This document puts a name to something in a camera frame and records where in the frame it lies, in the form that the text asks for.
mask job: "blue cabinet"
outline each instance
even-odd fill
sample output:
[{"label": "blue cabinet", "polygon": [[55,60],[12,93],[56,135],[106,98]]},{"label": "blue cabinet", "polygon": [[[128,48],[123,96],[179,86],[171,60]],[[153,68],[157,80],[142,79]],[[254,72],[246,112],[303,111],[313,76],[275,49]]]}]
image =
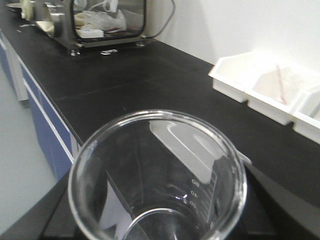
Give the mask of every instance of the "blue cabinet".
[{"label": "blue cabinet", "polygon": [[39,145],[57,179],[70,169],[79,144],[38,83],[21,62]]}]

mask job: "power cord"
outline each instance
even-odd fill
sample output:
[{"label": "power cord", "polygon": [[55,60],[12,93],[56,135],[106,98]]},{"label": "power cord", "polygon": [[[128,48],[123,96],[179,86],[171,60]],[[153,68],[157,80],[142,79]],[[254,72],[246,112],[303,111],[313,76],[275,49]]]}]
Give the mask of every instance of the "power cord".
[{"label": "power cord", "polygon": [[175,3],[175,0],[171,0],[172,2],[172,11],[171,11],[171,14],[170,16],[168,17],[167,21],[165,22],[165,24],[163,25],[163,27],[160,29],[160,31],[155,34],[155,35],[152,35],[152,36],[143,36],[142,38],[144,39],[153,39],[153,38],[156,38],[158,37],[164,30],[165,28],[167,27],[167,25],[169,24],[169,22],[171,21],[172,17],[174,16],[175,12],[176,12],[176,3]]}]

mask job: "white tray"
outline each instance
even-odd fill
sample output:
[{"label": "white tray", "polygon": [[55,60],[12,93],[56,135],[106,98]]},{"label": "white tray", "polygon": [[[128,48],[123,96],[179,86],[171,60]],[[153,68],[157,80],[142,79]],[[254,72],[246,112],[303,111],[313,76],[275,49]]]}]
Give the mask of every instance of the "white tray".
[{"label": "white tray", "polygon": [[293,129],[320,144],[320,86],[309,90],[293,117]]},{"label": "white tray", "polygon": [[221,57],[212,68],[213,88],[242,103],[248,99],[246,87],[258,77],[271,71],[274,64],[271,58],[258,51]]},{"label": "white tray", "polygon": [[248,106],[267,117],[286,125],[293,113],[320,84],[316,72],[286,63],[275,64],[272,71],[263,73],[247,86]]}]

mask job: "white object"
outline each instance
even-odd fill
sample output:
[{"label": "white object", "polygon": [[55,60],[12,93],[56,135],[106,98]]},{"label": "white object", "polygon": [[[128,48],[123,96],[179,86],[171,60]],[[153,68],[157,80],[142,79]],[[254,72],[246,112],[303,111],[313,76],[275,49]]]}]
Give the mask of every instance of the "white object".
[{"label": "white object", "polygon": [[238,102],[248,99],[245,89],[251,82],[274,68],[267,55],[252,51],[234,56],[221,57],[210,71],[213,88]]},{"label": "white object", "polygon": [[55,33],[55,26],[52,21],[36,21],[38,27],[47,33],[49,36],[53,36]]},{"label": "white object", "polygon": [[293,113],[310,94],[309,90],[319,84],[318,73],[282,62],[274,63],[273,70],[262,73],[245,92],[250,108],[286,125],[293,120]]},{"label": "white object", "polygon": [[110,11],[116,13],[118,10],[119,0],[110,0]]},{"label": "white object", "polygon": [[309,89],[307,95],[293,114],[293,129],[320,144],[320,86]]},{"label": "white object", "polygon": [[27,21],[34,19],[33,3],[31,0],[21,0],[21,18]]},{"label": "white object", "polygon": [[107,12],[83,11],[84,25],[82,30],[103,30],[111,32],[119,32],[127,29],[126,19],[121,10],[117,11],[115,17],[110,16]]},{"label": "white object", "polygon": [[104,37],[104,31],[100,29],[76,30],[76,33],[83,39]]}]

